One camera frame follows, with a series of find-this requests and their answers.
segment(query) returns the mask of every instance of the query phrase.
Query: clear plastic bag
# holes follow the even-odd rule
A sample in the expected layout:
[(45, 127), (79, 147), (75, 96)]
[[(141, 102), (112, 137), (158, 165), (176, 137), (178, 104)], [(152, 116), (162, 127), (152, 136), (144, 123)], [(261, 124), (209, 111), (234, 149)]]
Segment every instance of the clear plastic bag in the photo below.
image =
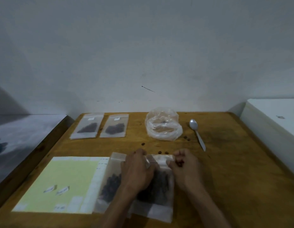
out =
[(145, 119), (147, 134), (159, 140), (174, 141), (183, 133), (179, 124), (179, 115), (167, 107), (158, 107), (150, 111)]
[(100, 138), (125, 137), (129, 114), (114, 114), (107, 119)]
[(95, 138), (103, 117), (104, 113), (85, 114), (70, 139)]
[[(104, 213), (121, 183), (121, 162), (126, 154), (112, 153), (94, 207), (94, 212)], [(155, 176), (148, 188), (140, 192), (128, 211), (163, 222), (171, 222), (173, 215), (174, 177), (166, 160), (173, 161), (172, 155), (148, 155), (146, 164), (157, 164)]]

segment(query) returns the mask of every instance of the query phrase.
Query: metal spoon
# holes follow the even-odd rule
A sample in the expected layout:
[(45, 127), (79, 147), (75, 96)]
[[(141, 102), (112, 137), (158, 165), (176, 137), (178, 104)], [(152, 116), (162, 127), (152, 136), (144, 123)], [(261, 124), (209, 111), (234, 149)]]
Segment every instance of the metal spoon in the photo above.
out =
[(190, 126), (190, 128), (191, 128), (192, 130), (194, 130), (194, 131), (196, 132), (197, 137), (198, 137), (198, 139), (199, 139), (199, 143), (200, 143), (202, 149), (203, 149), (204, 151), (206, 151), (205, 144), (204, 144), (202, 138), (200, 137), (200, 134), (198, 133), (198, 123), (197, 123), (194, 119), (191, 119), (191, 120), (189, 121), (189, 126)]

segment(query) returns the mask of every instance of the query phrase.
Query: wall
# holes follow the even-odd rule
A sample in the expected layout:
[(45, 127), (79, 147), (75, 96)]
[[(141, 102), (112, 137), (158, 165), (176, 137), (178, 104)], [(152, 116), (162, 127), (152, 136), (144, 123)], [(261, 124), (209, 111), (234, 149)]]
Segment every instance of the wall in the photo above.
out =
[(0, 0), (0, 93), (73, 118), (293, 98), (294, 0)]

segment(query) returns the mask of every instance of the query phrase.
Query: yellow paper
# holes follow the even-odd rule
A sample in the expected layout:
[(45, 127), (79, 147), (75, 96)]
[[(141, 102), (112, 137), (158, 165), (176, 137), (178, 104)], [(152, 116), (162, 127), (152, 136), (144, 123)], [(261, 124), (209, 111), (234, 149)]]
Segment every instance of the yellow paper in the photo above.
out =
[(92, 213), (108, 157), (54, 157), (12, 211)]

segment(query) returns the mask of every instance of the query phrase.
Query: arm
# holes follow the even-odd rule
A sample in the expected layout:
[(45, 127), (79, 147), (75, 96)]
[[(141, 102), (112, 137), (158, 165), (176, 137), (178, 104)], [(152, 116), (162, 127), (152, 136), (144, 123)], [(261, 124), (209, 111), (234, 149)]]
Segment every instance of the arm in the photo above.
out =
[(172, 169), (176, 183), (187, 193), (191, 203), (198, 211), (206, 228), (230, 228), (223, 213), (216, 206), (206, 191), (198, 159), (188, 149), (174, 152), (176, 162), (168, 162)]
[(138, 149), (127, 155), (126, 161), (121, 163), (121, 185), (96, 227), (122, 227), (136, 195), (146, 189), (153, 178), (155, 166), (146, 169), (145, 154), (144, 150)]

